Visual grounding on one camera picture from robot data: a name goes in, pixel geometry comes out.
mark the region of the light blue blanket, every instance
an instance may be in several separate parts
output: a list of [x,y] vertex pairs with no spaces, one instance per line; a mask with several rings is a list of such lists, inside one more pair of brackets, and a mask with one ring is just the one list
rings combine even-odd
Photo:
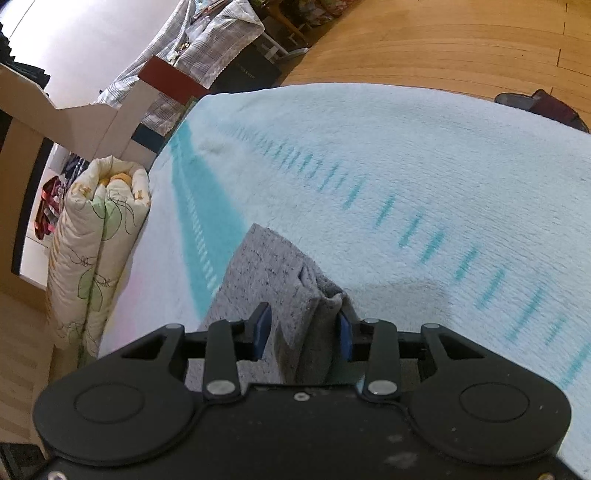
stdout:
[[560,386],[591,478],[591,136],[462,95],[308,85],[202,99],[150,172],[152,210],[102,353],[195,330],[253,223],[361,317],[439,322]]

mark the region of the rolled quilt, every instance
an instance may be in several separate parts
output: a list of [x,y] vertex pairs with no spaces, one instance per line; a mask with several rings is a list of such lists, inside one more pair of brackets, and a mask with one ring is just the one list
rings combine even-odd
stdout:
[[66,194],[46,291],[59,348],[82,338],[96,356],[113,292],[149,209],[145,169],[113,156],[93,160]]

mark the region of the wooden floor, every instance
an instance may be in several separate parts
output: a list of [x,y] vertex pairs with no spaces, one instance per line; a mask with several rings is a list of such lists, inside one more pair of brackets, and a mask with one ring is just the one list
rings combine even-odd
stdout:
[[47,385],[53,343],[42,313],[4,293],[0,310],[0,442],[37,443],[31,408]]
[[359,0],[283,84],[313,82],[543,88],[591,125],[591,1]]

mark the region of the gray cloth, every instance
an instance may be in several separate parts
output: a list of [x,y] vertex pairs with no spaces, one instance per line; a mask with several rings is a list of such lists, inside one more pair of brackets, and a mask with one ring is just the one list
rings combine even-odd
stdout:
[[[201,330],[220,319],[247,319],[266,301],[271,334],[260,361],[238,362],[242,390],[255,382],[319,384],[330,369],[344,296],[291,242],[254,224],[232,257]],[[191,360],[186,385],[200,391],[202,378],[203,360]]]

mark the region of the dark brown slipper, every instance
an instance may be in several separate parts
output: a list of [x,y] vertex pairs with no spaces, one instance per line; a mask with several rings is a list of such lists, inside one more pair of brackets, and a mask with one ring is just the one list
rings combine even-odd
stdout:
[[589,133],[587,125],[575,110],[542,89],[536,90],[531,96],[521,93],[500,93],[495,97],[495,103],[526,110]]

